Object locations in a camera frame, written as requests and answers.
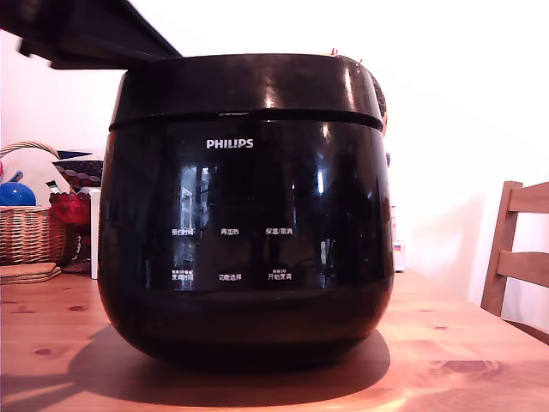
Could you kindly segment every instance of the wooden table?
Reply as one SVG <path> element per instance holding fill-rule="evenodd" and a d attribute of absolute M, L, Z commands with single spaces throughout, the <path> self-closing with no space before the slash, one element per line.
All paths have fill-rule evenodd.
<path fill-rule="evenodd" d="M 549 347 L 413 274 L 378 332 L 300 373 L 187 373 L 109 325 L 95 281 L 2 287 L 2 410 L 543 411 Z"/>

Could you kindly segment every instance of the black rice cooker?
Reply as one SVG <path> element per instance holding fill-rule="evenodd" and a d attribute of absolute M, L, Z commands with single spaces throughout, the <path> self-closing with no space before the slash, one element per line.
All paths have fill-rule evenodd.
<path fill-rule="evenodd" d="M 107 143 L 99 286 L 154 357 L 298 367 L 376 328 L 393 260 L 383 122 L 346 58 L 180 58 L 126 73 Z"/>

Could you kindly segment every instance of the wicker basket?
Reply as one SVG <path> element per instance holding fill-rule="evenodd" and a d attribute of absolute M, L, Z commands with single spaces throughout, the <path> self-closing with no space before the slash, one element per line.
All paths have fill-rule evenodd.
<path fill-rule="evenodd" d="M 57 151 L 42 143 L 23 142 L 6 146 L 0 158 L 19 148 L 40 148 L 57 158 Z M 0 265 L 62 264 L 76 255 L 77 236 L 53 218 L 50 208 L 0 206 Z"/>

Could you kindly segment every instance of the chair backrest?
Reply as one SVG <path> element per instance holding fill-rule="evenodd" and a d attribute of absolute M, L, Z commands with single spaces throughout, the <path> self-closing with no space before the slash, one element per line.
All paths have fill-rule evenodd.
<path fill-rule="evenodd" d="M 549 214 L 549 182 L 522 187 L 505 182 L 480 307 L 501 316 L 508 277 L 549 288 L 549 253 L 512 252 L 521 212 Z"/>

